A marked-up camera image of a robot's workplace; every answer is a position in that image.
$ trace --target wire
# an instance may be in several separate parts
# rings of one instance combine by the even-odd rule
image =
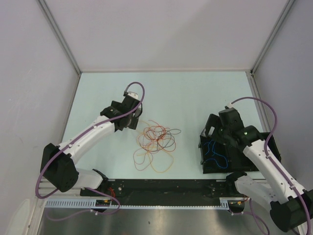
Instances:
[[[229,202],[229,204],[239,204],[239,203],[244,203],[247,200],[249,200],[249,198],[247,196],[245,196],[245,198],[243,200],[237,201],[237,202]]]
[[[309,211],[308,211],[308,208],[300,194],[300,192],[298,191],[298,189],[294,186],[293,182],[289,179],[289,177],[284,173],[284,171],[279,167],[279,165],[275,162],[275,160],[269,156],[268,154],[268,142],[269,142],[269,139],[272,137],[274,131],[276,130],[276,127],[277,127],[277,123],[278,123],[278,118],[277,118],[277,114],[274,110],[274,108],[269,104],[267,103],[266,101],[263,101],[259,98],[254,98],[254,97],[242,97],[242,98],[239,98],[239,99],[236,99],[234,100],[233,102],[231,102],[231,104],[234,104],[240,100],[243,100],[243,99],[253,99],[253,100],[257,100],[265,105],[267,105],[271,111],[273,112],[273,115],[274,115],[274,126],[272,128],[272,130],[270,131],[268,137],[266,138],[265,140],[265,143],[264,143],[264,151],[268,157],[268,159],[270,160],[270,162],[275,166],[275,168],[281,173],[281,175],[285,178],[285,180],[288,182],[288,184],[290,185],[291,189],[294,190],[295,194],[298,196],[298,198],[300,199],[301,201],[301,204],[303,206],[303,209],[304,209],[304,212],[305,212],[305,215],[306,215],[306,219],[307,219],[307,224],[308,224],[308,230],[307,230],[307,233],[306,235],[310,235],[311,233],[311,218],[310,218],[310,214],[309,214]]]
[[[207,142],[207,143],[204,144],[204,145],[208,144],[208,145],[207,145],[208,151],[207,151],[207,153],[206,153],[205,155],[207,155],[207,154],[210,152],[210,143],[211,143],[212,141],[213,141],[213,140],[211,140],[210,142]],[[216,165],[217,165],[219,168],[226,169],[226,168],[228,168],[228,161],[227,161],[227,158],[226,158],[225,156],[223,156],[223,155],[218,154],[218,153],[215,152],[215,148],[214,148],[215,143],[216,143],[216,142],[214,141],[214,142],[213,142],[213,146],[212,146],[212,152],[213,152],[212,157],[213,157],[214,155],[218,155],[218,156],[220,156],[220,157],[223,157],[223,158],[225,159],[225,161],[226,161],[226,167],[220,166],[219,163],[218,163],[218,161],[217,161],[215,158],[206,159],[204,162],[207,162],[208,160],[214,160],[214,161],[216,162]]]
[[[109,187],[108,190],[111,192],[111,196],[112,196],[112,197],[115,197],[115,192],[114,192],[114,190],[113,190],[111,187]]]
[[[78,212],[76,212],[76,213],[74,213],[74,214],[71,214],[71,215],[69,215],[69,216],[66,216],[66,217],[63,217],[63,218],[58,218],[58,219],[55,219],[55,218],[50,217],[49,214],[48,214],[48,212],[46,212],[46,213],[45,213],[46,217],[47,217],[49,220],[51,220],[51,221],[59,222],[59,221],[63,221],[63,220],[70,219],[70,218],[72,218],[72,217],[74,217],[74,216],[77,216],[77,215],[79,215],[79,214],[86,213],[86,212],[95,212],[96,215],[98,215],[98,214],[106,215],[106,214],[114,214],[114,213],[116,213],[116,212],[120,209],[121,204],[120,204],[120,202],[119,202],[116,198],[114,198],[114,197],[112,197],[112,196],[110,196],[110,195],[107,195],[107,194],[105,194],[105,193],[99,192],[99,191],[97,191],[97,190],[94,190],[94,189],[92,189],[92,188],[86,188],[86,189],[88,189],[88,190],[90,190],[90,191],[93,191],[93,192],[96,192],[96,193],[98,193],[98,194],[100,194],[100,195],[102,195],[102,196],[109,197],[110,199],[114,200],[114,201],[117,203],[117,208],[114,209],[113,211],[110,211],[110,212],[107,212],[107,211],[105,211],[105,212],[99,212],[99,211],[94,211],[94,210],[91,210],[91,209],[82,210],[82,211],[78,211]]]
[[[148,166],[151,166],[155,172],[164,173],[168,171],[174,163],[174,157],[170,152],[175,151],[176,142],[174,135],[178,135],[181,130],[163,127],[153,120],[149,121],[156,125],[151,125],[145,121],[141,121],[148,127],[145,127],[143,132],[139,132],[137,137],[137,144],[140,146],[140,149],[137,149],[133,154],[134,166],[139,171],[143,171]],[[172,159],[170,165],[163,171],[156,170],[152,164],[154,160],[154,154],[159,153],[160,151],[165,152]],[[136,161],[137,157],[140,156],[143,156],[143,160],[141,162]],[[139,169],[138,165],[143,165],[146,162],[146,158],[148,158],[149,163],[143,168]]]
[[[258,228],[260,229],[260,231],[264,234],[264,235],[270,235],[270,231],[269,231],[269,228],[267,226],[267,224],[265,223],[265,221],[263,219],[261,219],[259,216],[257,216],[256,214],[254,214],[253,212],[253,209],[252,209],[252,199],[250,198],[250,201],[249,201],[249,204],[250,204],[250,208],[251,208],[251,212],[240,212],[240,213],[234,213],[232,212],[230,209],[229,209],[229,212],[231,212],[231,215],[242,215],[242,214],[248,214],[248,215],[252,215]],[[262,224],[264,224],[266,230],[267,230],[267,233],[265,233],[261,227],[261,225],[259,224],[259,222],[257,221],[261,221]]]
[[[101,121],[101,122],[99,122],[99,123],[96,123],[96,124],[93,125],[92,127],[90,127],[90,128],[88,128],[87,130],[85,130],[83,133],[81,133],[79,136],[77,136],[75,139],[73,139],[68,145],[66,145],[63,149],[61,149],[58,153],[56,153],[56,154],[46,163],[46,165],[43,167],[42,171],[40,172],[40,175],[39,175],[39,177],[38,177],[38,179],[37,179],[36,187],[35,187],[35,194],[36,194],[36,196],[37,196],[39,199],[48,198],[49,196],[51,196],[52,194],[54,194],[54,193],[58,190],[58,189],[56,188],[56,189],[53,190],[51,193],[48,193],[48,194],[45,195],[45,196],[41,196],[41,195],[39,194],[39,185],[40,185],[40,181],[41,181],[41,179],[43,178],[44,173],[46,172],[46,170],[48,169],[48,167],[51,165],[51,163],[52,163],[61,153],[63,153],[65,150],[67,150],[67,149],[69,148],[69,145],[70,145],[70,144],[76,143],[80,138],[82,138],[82,137],[83,137],[85,134],[87,134],[90,130],[93,130],[94,127],[97,127],[97,126],[102,125],[102,124],[104,124],[104,123],[106,123],[106,122],[109,122],[109,121],[113,121],[113,120],[117,120],[117,119],[119,119],[119,118],[126,117],[126,116],[128,116],[129,114],[135,112],[135,111],[138,109],[138,107],[142,104],[142,101],[143,101],[143,99],[144,99],[144,97],[145,97],[145,88],[144,88],[144,86],[143,86],[140,82],[132,82],[132,83],[130,83],[130,84],[126,87],[126,89],[125,89],[125,91],[124,91],[125,94],[127,94],[128,88],[129,88],[131,85],[133,85],[133,84],[138,84],[138,85],[140,85],[141,88],[142,88],[142,97],[141,97],[140,102],[136,105],[136,107],[134,107],[132,110],[130,110],[129,112],[127,112],[127,113],[125,113],[125,114],[122,114],[122,115],[120,115],[120,116],[113,117],[113,118],[110,118],[110,119]],[[103,196],[105,196],[105,197],[109,197],[109,198],[111,198],[112,200],[116,201],[117,204],[118,204],[118,208],[117,208],[114,212],[116,212],[116,211],[119,210],[119,208],[120,208],[120,203],[119,203],[119,201],[118,201],[117,199],[115,199],[114,197],[111,197],[111,196],[109,196],[109,195],[107,195],[107,194],[105,194],[105,193],[99,192],[99,191],[97,191],[97,190],[95,190],[95,189],[92,189],[92,188],[87,188],[87,189],[90,190],[90,191],[96,192],[96,193],[98,193],[98,194],[100,194],[100,195],[103,195]],[[73,214],[73,215],[71,215],[71,216],[68,216],[67,218],[71,218],[71,217],[73,217],[73,216],[75,216],[75,215],[77,215],[77,214],[80,214],[80,213],[82,213],[82,212],[80,211],[80,212],[75,213],[75,214]],[[114,213],[114,212],[110,212],[110,213],[103,213],[103,212],[101,213],[101,212],[99,212],[99,213],[100,213],[100,214],[112,214],[112,213]]]

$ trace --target metal frame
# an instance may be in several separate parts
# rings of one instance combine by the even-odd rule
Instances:
[[[258,87],[256,85],[255,82],[255,78],[254,75],[251,74],[251,72],[246,72],[246,77],[248,78],[248,83],[250,85],[250,89],[252,91],[252,96],[255,98],[259,98],[261,99]],[[256,106],[256,110],[258,112],[260,121],[261,121],[261,126],[263,128],[263,131],[265,132],[270,132],[270,124],[268,121],[268,116],[266,114],[265,108],[264,108],[264,104],[258,101],[254,101],[255,106]]]
[[[45,0],[36,0],[37,3],[39,4],[39,7],[41,8],[46,20],[48,21],[49,25],[51,26],[51,29],[53,31],[53,33],[55,34],[57,40],[60,42],[61,47],[63,48],[65,54],[67,55],[67,57],[69,58],[73,68],[75,69],[76,73],[78,75],[81,75],[81,70],[79,69],[79,66],[77,64],[77,61],[73,55],[73,53],[71,52],[58,24],[56,23],[47,3]]]
[[[84,208],[84,209],[116,209],[116,205],[97,206],[97,199],[48,199],[45,208]],[[220,206],[193,206],[193,207],[171,207],[171,206],[121,206],[121,209],[175,209],[175,210],[228,210],[228,201],[220,199]]]
[[[257,71],[261,61],[263,60],[266,52],[268,51],[268,48],[270,47],[270,45],[272,44],[272,42],[274,41],[279,29],[281,28],[281,26],[283,25],[285,19],[287,18],[287,16],[289,15],[292,7],[294,6],[294,3],[296,2],[296,0],[288,0],[288,2],[286,3],[282,13],[280,14],[273,30],[271,31],[267,41],[265,42],[265,45],[263,46],[258,58],[256,59],[254,65],[252,66],[251,69],[251,73],[255,74],[255,72]]]
[[[26,235],[37,235],[39,230],[39,225],[41,222],[41,218],[44,213],[46,200],[36,199],[37,203],[34,208],[33,214],[31,215],[31,221],[27,227]]]

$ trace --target tangled rubber bands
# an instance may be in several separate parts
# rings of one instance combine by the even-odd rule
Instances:
[[[148,166],[157,172],[164,173],[168,171],[174,163],[174,157],[171,152],[176,149],[176,142],[174,135],[178,135],[181,130],[179,129],[170,129],[168,127],[163,127],[153,120],[152,125],[145,121],[141,121],[148,126],[144,128],[143,132],[140,132],[137,137],[137,143],[140,146],[140,149],[136,150],[133,154],[135,168],[139,171],[145,170]],[[156,157],[158,152],[165,152],[171,159],[170,165],[165,170],[156,170],[152,162]]]

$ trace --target metal surface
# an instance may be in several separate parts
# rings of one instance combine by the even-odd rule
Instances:
[[[261,99],[258,87],[255,82],[254,75],[252,75],[251,72],[246,72],[246,76],[248,78],[248,82],[252,91],[252,96],[255,98]],[[258,115],[261,121],[263,131],[270,132],[270,125],[268,122],[268,116],[266,114],[264,104],[258,101],[254,101],[254,103],[255,103],[256,110],[258,112]]]
[[[296,0],[288,0],[288,2],[286,3],[284,10],[282,11],[282,13],[280,14],[272,32],[270,33],[265,45],[263,46],[261,53],[259,54],[258,58],[256,59],[253,67],[252,67],[252,74],[255,74],[256,70],[258,69],[261,61],[263,60],[269,46],[271,45],[271,43],[273,42],[273,40],[275,39],[278,30],[280,29],[280,27],[282,26],[283,22],[285,21],[285,19],[287,18],[288,14],[290,13],[290,10],[292,8],[292,6],[294,5],[294,3],[296,2]]]
[[[57,37],[58,41],[60,42],[63,50],[65,51],[67,57],[69,58],[72,66],[74,67],[75,71],[77,72],[78,75],[80,75],[82,72],[78,67],[78,64],[75,60],[75,57],[73,56],[71,50],[69,49],[69,46],[58,26],[58,24],[56,23],[47,3],[45,0],[37,0],[39,7],[41,8],[43,14],[45,15],[45,18],[47,19],[49,25],[52,28],[52,31],[54,32],[55,36]]]
[[[80,209],[45,209],[53,218],[71,215]],[[269,226],[271,234],[285,235],[271,222],[269,214],[255,205],[255,211]],[[231,216],[222,210],[120,210],[109,216],[80,214],[52,222],[45,216],[38,235],[259,235],[252,216]]]

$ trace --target stainless steel panel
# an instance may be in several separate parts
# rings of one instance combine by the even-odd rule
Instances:
[[[54,218],[68,216],[80,209],[45,209]],[[285,234],[272,223],[269,214],[255,206],[272,235]],[[259,235],[252,216],[231,216],[220,210],[120,210],[113,215],[95,216],[89,212],[62,222],[45,216],[38,235]]]

